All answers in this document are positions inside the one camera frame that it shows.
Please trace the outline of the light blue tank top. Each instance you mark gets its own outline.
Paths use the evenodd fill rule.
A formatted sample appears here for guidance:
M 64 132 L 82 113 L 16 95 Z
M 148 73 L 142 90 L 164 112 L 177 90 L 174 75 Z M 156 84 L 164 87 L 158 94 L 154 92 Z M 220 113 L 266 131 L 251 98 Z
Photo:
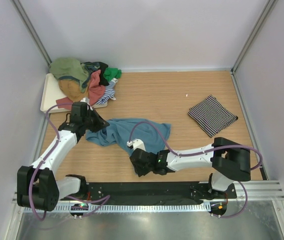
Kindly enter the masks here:
M 86 132 L 85 139 L 102 147 L 117 144 L 129 155 L 133 150 L 127 146 L 129 140 L 141 139 L 147 152 L 156 154 L 165 148 L 170 137 L 171 124 L 156 123 L 144 118 L 113 118 L 107 121 L 109 126 L 98 132 Z

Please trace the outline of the black white striped tank top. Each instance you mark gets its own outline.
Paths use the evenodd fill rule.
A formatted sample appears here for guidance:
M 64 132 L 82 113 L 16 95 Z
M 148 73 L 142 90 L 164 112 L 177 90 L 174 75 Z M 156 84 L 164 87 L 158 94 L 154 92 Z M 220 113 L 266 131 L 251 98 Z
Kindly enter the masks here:
M 212 95 L 207 96 L 204 100 L 189 108 L 188 116 L 190 116 L 210 138 L 238 120 L 238 116 L 223 107 Z

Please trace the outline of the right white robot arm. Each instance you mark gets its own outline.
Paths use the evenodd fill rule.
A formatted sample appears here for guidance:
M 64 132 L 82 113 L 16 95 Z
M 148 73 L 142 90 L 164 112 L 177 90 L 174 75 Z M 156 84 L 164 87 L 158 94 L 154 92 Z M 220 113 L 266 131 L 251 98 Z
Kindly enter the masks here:
M 163 176 L 184 169 L 212 167 L 215 172 L 209 176 L 207 192 L 213 198 L 220 197 L 233 182 L 251 180 L 251 149 L 223 137 L 189 150 L 147 152 L 140 139 L 129 141 L 127 146 L 133 150 L 130 160 L 140 177 L 150 172 Z

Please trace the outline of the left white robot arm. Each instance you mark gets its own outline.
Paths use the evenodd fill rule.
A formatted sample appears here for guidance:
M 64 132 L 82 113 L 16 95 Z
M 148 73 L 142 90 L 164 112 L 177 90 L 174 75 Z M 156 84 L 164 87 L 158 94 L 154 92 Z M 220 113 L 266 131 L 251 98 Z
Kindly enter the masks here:
M 31 165 L 21 166 L 17 171 L 17 204 L 32 211 L 50 212 L 60 199 L 68 196 L 84 199 L 88 194 L 85 177 L 69 174 L 56 180 L 55 174 L 86 132 L 96 133 L 108 126 L 109 123 L 86 102 L 71 104 L 65 121 L 54 129 L 56 136 L 49 147 Z

